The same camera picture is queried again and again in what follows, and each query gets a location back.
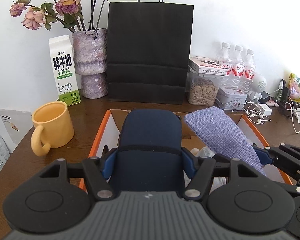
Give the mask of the white round robot toy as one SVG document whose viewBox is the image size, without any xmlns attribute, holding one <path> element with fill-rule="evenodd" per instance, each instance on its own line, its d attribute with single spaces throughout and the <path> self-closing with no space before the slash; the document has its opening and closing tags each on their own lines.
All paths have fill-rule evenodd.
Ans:
<svg viewBox="0 0 300 240">
<path fill-rule="evenodd" d="M 263 75 L 256 73 L 253 77 L 253 81 L 248 92 L 249 99 L 258 101 L 260 98 L 262 98 L 261 93 L 264 92 L 266 86 L 266 78 Z"/>
</svg>

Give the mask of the white charger adapter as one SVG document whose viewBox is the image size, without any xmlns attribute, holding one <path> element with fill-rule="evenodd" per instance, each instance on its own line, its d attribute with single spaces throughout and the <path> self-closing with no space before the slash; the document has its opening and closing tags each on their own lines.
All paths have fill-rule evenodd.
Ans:
<svg viewBox="0 0 300 240">
<path fill-rule="evenodd" d="M 263 116 L 271 116 L 272 114 L 272 109 L 267 106 L 266 104 L 260 104 L 260 110 L 261 110 L 261 114 Z"/>
</svg>

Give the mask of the white tin box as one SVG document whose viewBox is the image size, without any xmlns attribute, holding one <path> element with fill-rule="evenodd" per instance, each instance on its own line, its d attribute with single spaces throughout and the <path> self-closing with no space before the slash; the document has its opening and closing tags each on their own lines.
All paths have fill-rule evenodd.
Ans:
<svg viewBox="0 0 300 240">
<path fill-rule="evenodd" d="M 221 87 L 216 96 L 217 105 L 226 111 L 242 111 L 247 94 L 241 89 Z"/>
</svg>

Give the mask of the white wired earphones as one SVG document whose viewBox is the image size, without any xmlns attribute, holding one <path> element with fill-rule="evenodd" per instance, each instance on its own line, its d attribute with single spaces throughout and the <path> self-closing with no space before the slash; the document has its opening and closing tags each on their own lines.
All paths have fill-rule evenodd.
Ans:
<svg viewBox="0 0 300 240">
<path fill-rule="evenodd" d="M 256 125 L 262 125 L 266 122 L 271 122 L 270 117 L 266 116 L 262 112 L 263 108 L 259 103 L 252 101 L 246 101 L 243 104 L 243 111 L 245 112 L 248 119 Z"/>
</svg>

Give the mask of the yellow ceramic mug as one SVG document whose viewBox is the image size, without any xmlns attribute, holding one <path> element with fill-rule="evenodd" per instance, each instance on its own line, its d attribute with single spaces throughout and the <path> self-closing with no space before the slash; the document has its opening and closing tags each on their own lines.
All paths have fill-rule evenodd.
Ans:
<svg viewBox="0 0 300 240">
<path fill-rule="evenodd" d="M 74 137 L 74 127 L 66 103 L 55 101 L 40 106 L 32 114 L 34 131 L 31 148 L 41 157 L 52 148 L 60 148 Z"/>
</svg>

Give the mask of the black paper shopping bag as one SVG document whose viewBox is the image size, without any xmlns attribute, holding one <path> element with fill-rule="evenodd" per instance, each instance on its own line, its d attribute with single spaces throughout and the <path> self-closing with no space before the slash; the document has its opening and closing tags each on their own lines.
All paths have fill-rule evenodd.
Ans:
<svg viewBox="0 0 300 240">
<path fill-rule="evenodd" d="M 192 5 L 164 0 L 110 3 L 109 100 L 183 103 L 192 25 Z"/>
</svg>

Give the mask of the water bottle left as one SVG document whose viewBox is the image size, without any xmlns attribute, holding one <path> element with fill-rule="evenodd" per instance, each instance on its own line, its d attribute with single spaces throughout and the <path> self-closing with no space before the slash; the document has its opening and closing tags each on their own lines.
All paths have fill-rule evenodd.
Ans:
<svg viewBox="0 0 300 240">
<path fill-rule="evenodd" d="M 231 59 L 230 59 L 230 44 L 223 42 L 220 51 L 216 55 L 216 62 L 226 69 L 226 74 L 224 75 L 220 87 L 225 87 L 229 79 L 229 75 L 232 69 Z"/>
</svg>

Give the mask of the white packet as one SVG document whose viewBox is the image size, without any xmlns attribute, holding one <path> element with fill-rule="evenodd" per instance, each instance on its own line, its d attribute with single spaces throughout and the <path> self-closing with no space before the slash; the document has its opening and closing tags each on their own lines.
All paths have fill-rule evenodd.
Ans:
<svg viewBox="0 0 300 240">
<path fill-rule="evenodd" d="M 206 157 L 213 157 L 215 153 L 210 150 L 207 146 L 203 147 L 201 150 L 198 148 L 193 148 L 190 150 L 190 152 L 195 156 L 195 157 L 201 157 L 201 158 L 206 158 Z M 190 183 L 190 178 L 186 175 L 184 172 L 184 180 L 185 180 L 185 186 L 187 186 Z M 211 186 L 210 193 L 212 193 L 214 190 L 217 188 L 226 185 L 226 178 L 225 177 L 215 177 L 213 179 L 213 184 Z"/>
</svg>

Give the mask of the clear seed container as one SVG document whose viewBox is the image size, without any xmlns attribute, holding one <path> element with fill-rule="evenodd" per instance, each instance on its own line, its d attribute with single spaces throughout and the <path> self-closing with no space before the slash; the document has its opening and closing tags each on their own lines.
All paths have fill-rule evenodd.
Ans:
<svg viewBox="0 0 300 240">
<path fill-rule="evenodd" d="M 221 76 L 199 74 L 189 70 L 187 77 L 187 98 L 192 105 L 213 106 L 221 83 Z"/>
</svg>

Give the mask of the water bottle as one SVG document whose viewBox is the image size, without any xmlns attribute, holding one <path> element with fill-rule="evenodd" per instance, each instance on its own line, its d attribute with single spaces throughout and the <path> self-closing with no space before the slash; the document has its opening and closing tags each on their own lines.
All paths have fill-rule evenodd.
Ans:
<svg viewBox="0 0 300 240">
<path fill-rule="evenodd" d="M 216 55 L 216 62 L 226 69 L 226 74 L 224 75 L 220 87 L 225 87 L 229 79 L 229 75 L 232 69 L 231 59 L 230 59 L 230 44 L 223 42 L 220 51 Z"/>
<path fill-rule="evenodd" d="M 230 73 L 230 87 L 238 88 L 244 72 L 244 61 L 242 57 L 242 46 L 235 46 L 235 50 L 231 56 L 231 73 Z"/>
<path fill-rule="evenodd" d="M 247 54 L 244 57 L 244 72 L 242 77 L 242 90 L 246 94 L 249 92 L 250 86 L 253 83 L 255 69 L 256 64 L 254 59 L 254 51 L 248 49 Z"/>
</svg>

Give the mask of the white milk carton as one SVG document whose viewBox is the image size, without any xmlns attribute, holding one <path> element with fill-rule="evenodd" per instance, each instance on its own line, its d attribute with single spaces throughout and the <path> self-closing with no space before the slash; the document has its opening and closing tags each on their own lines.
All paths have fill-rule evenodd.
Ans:
<svg viewBox="0 0 300 240">
<path fill-rule="evenodd" d="M 70 36 L 50 38 L 49 49 L 59 100 L 68 106 L 81 103 Z"/>
</svg>

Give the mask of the purple textured vase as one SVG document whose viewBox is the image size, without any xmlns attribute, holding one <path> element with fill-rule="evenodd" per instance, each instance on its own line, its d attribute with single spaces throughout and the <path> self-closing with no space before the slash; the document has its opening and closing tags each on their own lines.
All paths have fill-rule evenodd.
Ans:
<svg viewBox="0 0 300 240">
<path fill-rule="evenodd" d="M 87 99 L 107 95 L 107 29 L 72 34 L 75 72 L 81 77 L 81 94 Z"/>
</svg>

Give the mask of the navy blue zip pouch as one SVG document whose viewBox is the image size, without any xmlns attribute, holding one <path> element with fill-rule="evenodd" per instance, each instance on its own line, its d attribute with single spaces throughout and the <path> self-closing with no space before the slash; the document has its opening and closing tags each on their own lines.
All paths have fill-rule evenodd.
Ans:
<svg viewBox="0 0 300 240">
<path fill-rule="evenodd" d="M 131 111 L 120 134 L 110 185 L 115 193 L 121 191 L 175 191 L 185 189 L 181 149 L 133 145 L 132 131 L 137 121 L 145 121 L 164 114 L 168 120 L 176 115 L 167 110 L 137 109 Z"/>
</svg>

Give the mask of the colourful snack packet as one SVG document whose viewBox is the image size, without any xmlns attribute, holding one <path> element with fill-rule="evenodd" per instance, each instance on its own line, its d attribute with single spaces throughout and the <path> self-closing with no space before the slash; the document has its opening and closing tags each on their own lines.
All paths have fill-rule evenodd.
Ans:
<svg viewBox="0 0 300 240">
<path fill-rule="evenodd" d="M 300 78 L 294 73 L 289 75 L 288 88 L 290 90 L 289 97 L 294 102 L 300 102 Z"/>
</svg>

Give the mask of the water bottle right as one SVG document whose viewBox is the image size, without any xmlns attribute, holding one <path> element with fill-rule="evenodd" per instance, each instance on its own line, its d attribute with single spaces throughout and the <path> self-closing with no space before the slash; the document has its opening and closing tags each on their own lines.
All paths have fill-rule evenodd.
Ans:
<svg viewBox="0 0 300 240">
<path fill-rule="evenodd" d="M 249 92 L 250 86 L 253 83 L 255 69 L 256 64 L 254 59 L 254 51 L 248 49 L 247 54 L 244 57 L 244 72 L 242 77 L 242 90 L 246 94 Z"/>
</svg>

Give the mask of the red cardboard box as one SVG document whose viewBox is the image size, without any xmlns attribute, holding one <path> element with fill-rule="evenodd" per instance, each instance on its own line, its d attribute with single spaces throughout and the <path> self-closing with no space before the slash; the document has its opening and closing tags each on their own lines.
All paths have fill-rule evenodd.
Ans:
<svg viewBox="0 0 300 240">
<path fill-rule="evenodd" d="M 119 137 L 128 114 L 129 111 L 121 109 L 106 111 L 89 157 L 101 157 L 105 145 L 110 149 L 119 145 Z M 201 139 L 184 122 L 186 114 L 177 113 L 176 115 L 181 117 L 180 121 L 178 121 L 177 116 L 172 120 L 168 120 L 162 113 L 145 121 L 137 121 L 136 128 L 133 129 L 130 136 L 132 139 L 137 140 L 133 142 L 133 145 L 150 146 L 151 149 L 159 146 L 175 150 L 180 150 L 181 147 L 189 150 L 191 147 L 204 146 Z M 245 115 L 229 114 L 229 118 L 236 124 L 236 128 L 243 134 L 247 142 L 254 142 L 260 148 L 268 146 L 262 134 Z"/>
</svg>

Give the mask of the water bottle middle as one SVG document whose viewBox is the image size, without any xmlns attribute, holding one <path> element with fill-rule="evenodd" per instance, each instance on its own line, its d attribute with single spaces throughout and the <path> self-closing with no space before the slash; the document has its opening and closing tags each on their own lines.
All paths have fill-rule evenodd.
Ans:
<svg viewBox="0 0 300 240">
<path fill-rule="evenodd" d="M 235 46 L 235 50 L 231 56 L 231 73 L 230 73 L 230 87 L 238 88 L 244 72 L 244 61 L 242 57 L 242 46 Z"/>
</svg>

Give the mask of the dried pink roses bouquet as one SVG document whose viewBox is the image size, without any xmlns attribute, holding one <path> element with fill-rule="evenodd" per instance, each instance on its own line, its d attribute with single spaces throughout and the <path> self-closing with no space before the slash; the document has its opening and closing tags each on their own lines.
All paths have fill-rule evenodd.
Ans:
<svg viewBox="0 0 300 240">
<path fill-rule="evenodd" d="M 90 0 L 90 20 L 88 26 L 84 23 L 82 0 L 52 0 L 35 6 L 31 0 L 17 0 L 10 6 L 12 17 L 24 14 L 22 25 L 29 30 L 38 30 L 44 27 L 51 29 L 51 24 L 60 23 L 72 33 L 76 31 L 97 30 L 104 4 L 108 0 Z"/>
</svg>

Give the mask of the purple fabric pouch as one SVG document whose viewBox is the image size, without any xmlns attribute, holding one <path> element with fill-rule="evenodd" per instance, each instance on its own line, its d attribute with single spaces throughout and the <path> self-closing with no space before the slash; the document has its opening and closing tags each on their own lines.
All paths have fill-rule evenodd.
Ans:
<svg viewBox="0 0 300 240">
<path fill-rule="evenodd" d="M 241 159 L 261 174 L 265 174 L 251 143 L 222 109 L 213 106 L 197 110 L 185 115 L 184 121 L 215 154 L 230 159 Z"/>
</svg>

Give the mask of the flat box on container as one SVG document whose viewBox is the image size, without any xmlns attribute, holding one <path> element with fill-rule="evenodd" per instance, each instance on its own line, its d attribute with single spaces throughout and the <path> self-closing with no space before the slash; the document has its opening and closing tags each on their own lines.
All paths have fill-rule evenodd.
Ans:
<svg viewBox="0 0 300 240">
<path fill-rule="evenodd" d="M 212 61 L 208 57 L 190 56 L 189 66 L 198 74 L 227 76 L 228 69 Z"/>
</svg>

